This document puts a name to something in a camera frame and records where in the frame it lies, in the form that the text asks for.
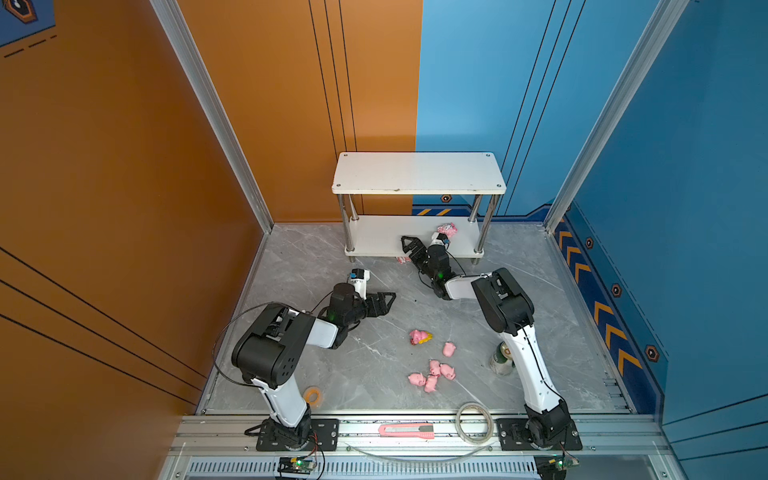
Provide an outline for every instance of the orange wall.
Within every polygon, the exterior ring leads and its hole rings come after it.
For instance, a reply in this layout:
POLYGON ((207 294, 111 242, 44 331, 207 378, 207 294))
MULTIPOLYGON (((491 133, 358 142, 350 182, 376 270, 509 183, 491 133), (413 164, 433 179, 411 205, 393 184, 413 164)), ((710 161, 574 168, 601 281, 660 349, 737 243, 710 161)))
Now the orange wall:
POLYGON ((3 476, 153 478, 262 233, 149 2, 55 15, 0 48, 3 476))
MULTIPOLYGON (((340 152, 415 150, 421 1, 179 4, 275 221, 339 221, 340 152)), ((356 200, 368 214, 411 202, 356 200)))

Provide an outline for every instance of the mounting plate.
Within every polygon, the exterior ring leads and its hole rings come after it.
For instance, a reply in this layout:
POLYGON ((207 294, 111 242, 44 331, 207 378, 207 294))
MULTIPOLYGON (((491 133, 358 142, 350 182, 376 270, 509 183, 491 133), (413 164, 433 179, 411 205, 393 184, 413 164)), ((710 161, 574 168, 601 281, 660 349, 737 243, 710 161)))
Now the mounting plate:
MULTIPOLYGON (((539 449, 532 445, 531 434, 528 429, 525 428, 525 424, 528 419, 497 419, 496 429, 498 431, 498 440, 502 444, 502 451, 510 452, 514 450, 523 452, 550 452, 551 450, 559 450, 555 447, 552 449, 539 449)), ((565 436, 565 449, 566 450, 581 450, 583 445, 581 444, 581 437, 578 436, 578 430, 576 424, 571 422, 571 427, 567 429, 568 433, 565 436)))
MULTIPOLYGON (((324 452, 336 451, 336 443, 339 439, 339 420, 338 419, 312 419, 312 433, 317 434, 317 444, 324 452)), ((272 432, 269 428, 262 429, 259 434, 259 440, 256 442, 256 450, 259 452, 295 452, 291 450, 282 442, 269 442, 267 439, 273 438, 272 432)), ((314 439, 307 442, 306 446, 301 448, 301 451, 312 450, 314 439)))

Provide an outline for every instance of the vent grille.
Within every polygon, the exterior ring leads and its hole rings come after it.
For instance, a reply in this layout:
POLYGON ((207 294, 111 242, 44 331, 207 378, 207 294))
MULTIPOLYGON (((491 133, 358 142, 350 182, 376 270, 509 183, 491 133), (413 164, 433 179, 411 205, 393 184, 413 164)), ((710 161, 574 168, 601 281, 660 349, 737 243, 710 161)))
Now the vent grille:
MULTIPOLYGON (((208 478, 275 478, 279 457, 196 457, 187 476, 208 478)), ((540 478, 532 456, 484 457, 460 463, 382 463, 361 457, 328 458, 323 480, 372 478, 540 478)))

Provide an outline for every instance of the can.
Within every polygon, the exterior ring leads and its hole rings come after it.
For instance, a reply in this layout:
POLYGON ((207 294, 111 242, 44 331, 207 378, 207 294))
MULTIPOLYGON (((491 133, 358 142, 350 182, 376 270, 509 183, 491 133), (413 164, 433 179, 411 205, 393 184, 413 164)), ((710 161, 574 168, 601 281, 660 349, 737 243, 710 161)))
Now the can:
POLYGON ((509 375, 512 373, 515 369, 515 362, 512 360, 512 354, 506 343, 501 342, 498 344, 488 364, 496 375, 509 375))

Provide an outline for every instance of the pink toy figurine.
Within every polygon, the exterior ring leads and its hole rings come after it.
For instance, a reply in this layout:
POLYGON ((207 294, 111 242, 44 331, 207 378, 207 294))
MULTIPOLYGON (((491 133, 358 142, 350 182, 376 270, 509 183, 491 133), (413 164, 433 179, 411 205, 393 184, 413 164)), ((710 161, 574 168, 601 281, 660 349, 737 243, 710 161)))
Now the pink toy figurine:
POLYGON ((429 360, 429 375, 440 376, 440 362, 429 360))
POLYGON ((442 373, 443 376, 448 380, 453 380, 456 378, 456 372, 454 371, 453 367, 444 363, 440 364, 440 373, 442 373))
POLYGON ((429 378, 427 378, 427 385, 424 387, 424 391, 427 393, 434 392, 435 386, 437 385, 437 377, 434 375, 430 375, 429 378))
POLYGON ((458 228, 456 228, 456 225, 453 223, 446 223, 445 225, 441 225, 437 227, 437 231, 439 233, 444 233, 446 237, 451 238, 454 235, 456 235, 456 232, 458 232, 458 228))
POLYGON ((456 345, 450 342, 445 342, 445 346, 442 347, 442 354, 445 356, 453 356, 456 351, 456 345))
POLYGON ((427 379, 425 379, 424 375, 421 373, 412 373, 408 375, 408 381, 411 382, 411 385, 415 386, 424 386, 427 383, 427 379))
POLYGON ((409 335, 411 336, 411 345, 427 343, 432 339, 432 334, 430 332, 423 332, 421 330, 413 330, 409 335))

